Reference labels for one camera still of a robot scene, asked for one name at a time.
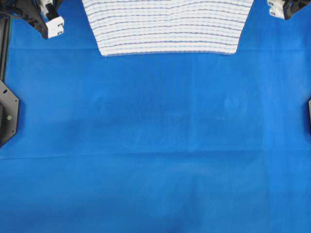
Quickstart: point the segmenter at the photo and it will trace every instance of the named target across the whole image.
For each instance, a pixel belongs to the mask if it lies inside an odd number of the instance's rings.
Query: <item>blue fabric surface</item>
[[[1,233],[310,233],[311,8],[256,0],[237,54],[100,56],[80,1],[14,20]]]

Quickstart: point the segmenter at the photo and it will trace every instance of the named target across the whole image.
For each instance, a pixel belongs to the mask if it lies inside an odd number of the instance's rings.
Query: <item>black metal bracket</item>
[[[285,0],[285,4],[283,5],[284,19],[290,19],[310,2],[311,0]]]
[[[0,147],[17,132],[19,99],[0,81]]]

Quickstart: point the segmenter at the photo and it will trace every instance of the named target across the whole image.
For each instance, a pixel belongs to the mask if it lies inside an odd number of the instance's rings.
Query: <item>white cloth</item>
[[[253,0],[82,0],[103,56],[237,51]]]

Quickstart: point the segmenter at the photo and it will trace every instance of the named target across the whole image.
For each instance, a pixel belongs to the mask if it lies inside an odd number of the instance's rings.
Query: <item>black mounting plate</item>
[[[0,127],[0,147],[10,140],[17,131],[19,99],[0,80],[0,105],[3,106],[3,118]]]

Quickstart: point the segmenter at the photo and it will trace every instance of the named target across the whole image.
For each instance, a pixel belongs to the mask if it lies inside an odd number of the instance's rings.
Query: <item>black metal frame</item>
[[[17,132],[19,99],[4,84],[10,19],[0,19],[0,147]]]
[[[8,52],[10,19],[0,19],[0,80],[4,81],[6,58]]]

